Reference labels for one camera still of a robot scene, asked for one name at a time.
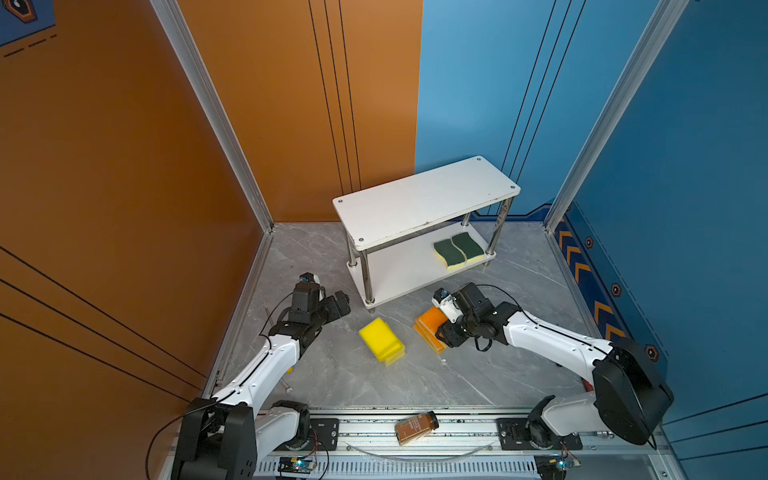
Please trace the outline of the green yellow sponge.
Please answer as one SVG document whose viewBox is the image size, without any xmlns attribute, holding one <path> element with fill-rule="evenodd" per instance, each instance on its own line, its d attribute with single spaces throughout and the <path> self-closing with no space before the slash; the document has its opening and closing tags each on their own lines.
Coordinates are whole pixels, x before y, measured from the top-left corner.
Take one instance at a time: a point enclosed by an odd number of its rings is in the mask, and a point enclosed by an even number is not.
<svg viewBox="0 0 768 480">
<path fill-rule="evenodd" d="M 485 255 L 485 250 L 467 232 L 454 235 L 451 241 L 463 253 L 467 262 L 482 258 Z"/>
<path fill-rule="evenodd" d="M 435 242 L 433 249 L 447 270 L 456 269 L 466 262 L 466 256 L 451 239 Z"/>
</svg>

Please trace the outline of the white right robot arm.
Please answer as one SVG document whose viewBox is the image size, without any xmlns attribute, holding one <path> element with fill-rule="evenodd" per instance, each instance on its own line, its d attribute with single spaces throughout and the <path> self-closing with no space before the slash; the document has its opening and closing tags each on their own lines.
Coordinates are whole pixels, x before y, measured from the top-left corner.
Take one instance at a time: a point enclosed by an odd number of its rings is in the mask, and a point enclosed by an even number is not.
<svg viewBox="0 0 768 480">
<path fill-rule="evenodd" d="M 570 331 L 524 310 L 514 298 L 493 304 L 475 283 L 432 297 L 446 320 L 436 337 L 450 348 L 487 340 L 533 352 L 571 371 L 590 390 L 569 397 L 549 395 L 528 414 L 524 437 L 539 449 L 569 435 L 610 432 L 634 445 L 654 446 L 654 431 L 674 402 L 656 364 L 634 340 L 605 340 Z"/>
</svg>

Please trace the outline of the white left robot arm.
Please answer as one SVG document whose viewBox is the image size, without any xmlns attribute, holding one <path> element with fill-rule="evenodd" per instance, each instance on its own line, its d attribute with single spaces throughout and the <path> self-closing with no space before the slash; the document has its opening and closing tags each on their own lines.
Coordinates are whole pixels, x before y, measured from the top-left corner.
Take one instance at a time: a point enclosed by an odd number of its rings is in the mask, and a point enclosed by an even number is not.
<svg viewBox="0 0 768 480">
<path fill-rule="evenodd" d="M 172 479 L 250 479 L 257 462 L 281 445 L 309 438 L 309 407 L 283 400 L 264 415 L 264 402 L 298 363 L 323 327 L 351 312 L 349 296 L 327 294 L 306 273 L 287 296 L 264 344 L 236 377 L 211 398 L 197 398 L 180 417 Z"/>
</svg>

